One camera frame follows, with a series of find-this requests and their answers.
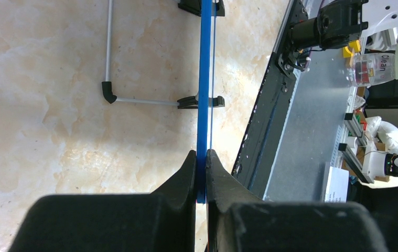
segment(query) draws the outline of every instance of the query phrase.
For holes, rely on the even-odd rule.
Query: metal rod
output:
[[[130,99],[130,98],[120,98],[120,97],[117,97],[116,101],[133,102],[133,103],[145,103],[145,104],[157,104],[157,105],[168,105],[168,106],[179,106],[178,102],[172,102],[172,101],[154,101],[154,100]]]
[[[114,0],[109,0],[109,9],[107,12],[107,40],[106,40],[106,73],[104,81],[111,81],[111,34],[112,34],[112,4]]]

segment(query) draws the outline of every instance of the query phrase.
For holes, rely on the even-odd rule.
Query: floor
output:
[[[287,0],[225,0],[218,18],[213,148],[232,169]],[[146,193],[196,145],[197,112],[101,95],[106,0],[0,0],[0,251],[47,194]],[[198,88],[200,18],[173,0],[115,1],[112,81],[121,97]],[[196,251],[206,244],[198,206]]]

